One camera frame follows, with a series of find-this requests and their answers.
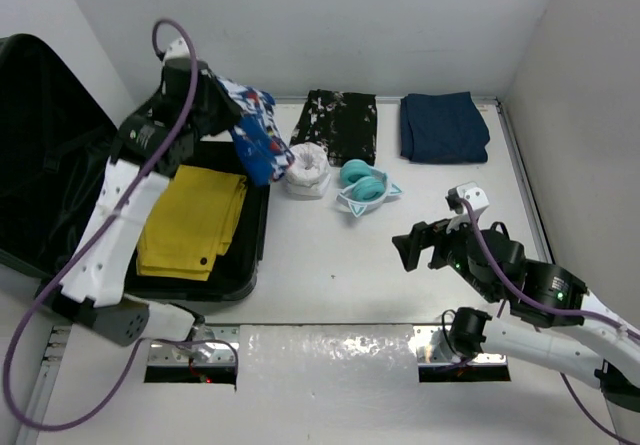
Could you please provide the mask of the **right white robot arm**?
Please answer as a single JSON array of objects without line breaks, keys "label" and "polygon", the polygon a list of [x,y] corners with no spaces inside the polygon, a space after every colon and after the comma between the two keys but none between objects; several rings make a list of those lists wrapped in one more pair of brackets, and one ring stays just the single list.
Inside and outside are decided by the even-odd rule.
[{"label": "right white robot arm", "polygon": [[609,402],[639,409],[639,331],[611,312],[568,270],[526,257],[504,223],[475,231],[468,222],[419,222],[392,243],[406,271],[422,251],[432,270],[453,269],[485,301],[506,301],[511,326],[473,307],[460,307],[447,333],[449,349],[464,358],[506,353],[570,375],[601,391]]}]

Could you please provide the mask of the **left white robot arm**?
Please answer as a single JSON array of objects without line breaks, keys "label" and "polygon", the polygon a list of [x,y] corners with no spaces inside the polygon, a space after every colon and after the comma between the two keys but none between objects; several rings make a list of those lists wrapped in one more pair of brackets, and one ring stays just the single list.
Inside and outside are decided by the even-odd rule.
[{"label": "left white robot arm", "polygon": [[238,117],[205,61],[165,57],[159,88],[119,127],[76,251],[42,289],[45,306],[121,346],[190,340],[201,317],[130,296],[125,279],[144,225],[179,166],[203,137]]}]

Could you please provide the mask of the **white rolled cloth bundle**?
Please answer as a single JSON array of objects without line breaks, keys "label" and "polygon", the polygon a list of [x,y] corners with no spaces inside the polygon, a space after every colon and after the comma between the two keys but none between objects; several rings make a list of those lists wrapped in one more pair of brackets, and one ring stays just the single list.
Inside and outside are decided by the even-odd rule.
[{"label": "white rolled cloth bundle", "polygon": [[305,142],[291,147],[294,163],[285,174],[289,194],[305,199],[322,198],[331,181],[327,153],[320,145]]}]

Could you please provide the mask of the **navy garment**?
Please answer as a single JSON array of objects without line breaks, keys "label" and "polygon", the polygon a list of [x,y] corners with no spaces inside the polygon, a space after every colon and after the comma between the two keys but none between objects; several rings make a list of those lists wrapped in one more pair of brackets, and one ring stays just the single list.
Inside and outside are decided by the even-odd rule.
[{"label": "navy garment", "polygon": [[468,92],[411,93],[400,101],[401,156],[432,165],[488,161],[488,127]]}]

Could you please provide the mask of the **yellow pants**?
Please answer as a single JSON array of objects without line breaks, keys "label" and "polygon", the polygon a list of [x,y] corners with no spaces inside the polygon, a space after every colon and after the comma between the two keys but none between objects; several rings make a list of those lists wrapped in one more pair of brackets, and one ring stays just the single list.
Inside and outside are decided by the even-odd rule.
[{"label": "yellow pants", "polygon": [[180,166],[141,233],[137,274],[206,281],[230,248],[247,190],[243,175]]}]

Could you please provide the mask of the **blue white patterned shorts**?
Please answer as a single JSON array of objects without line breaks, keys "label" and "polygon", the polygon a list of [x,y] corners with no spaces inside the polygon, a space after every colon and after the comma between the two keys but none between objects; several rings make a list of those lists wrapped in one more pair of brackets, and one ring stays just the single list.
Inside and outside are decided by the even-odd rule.
[{"label": "blue white patterned shorts", "polygon": [[230,134],[236,153],[256,186],[268,186],[284,177],[295,157],[275,121],[275,100],[267,92],[217,76],[240,118]]}]

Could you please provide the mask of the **teal cat-ear headphones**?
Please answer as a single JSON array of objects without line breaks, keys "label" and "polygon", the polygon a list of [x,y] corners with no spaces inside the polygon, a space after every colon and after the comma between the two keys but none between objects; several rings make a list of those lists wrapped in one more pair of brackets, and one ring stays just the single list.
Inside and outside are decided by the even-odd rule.
[{"label": "teal cat-ear headphones", "polygon": [[343,188],[336,201],[355,218],[403,195],[403,190],[387,173],[360,159],[347,161],[340,169],[339,178]]}]

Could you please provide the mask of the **black white patterned garment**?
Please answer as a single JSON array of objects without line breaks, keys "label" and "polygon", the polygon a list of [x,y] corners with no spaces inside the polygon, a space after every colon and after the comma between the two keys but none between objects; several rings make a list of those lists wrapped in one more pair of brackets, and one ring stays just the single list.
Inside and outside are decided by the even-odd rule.
[{"label": "black white patterned garment", "polygon": [[311,90],[292,132],[290,145],[319,145],[331,166],[341,167],[353,159],[373,166],[377,125],[375,95]]}]

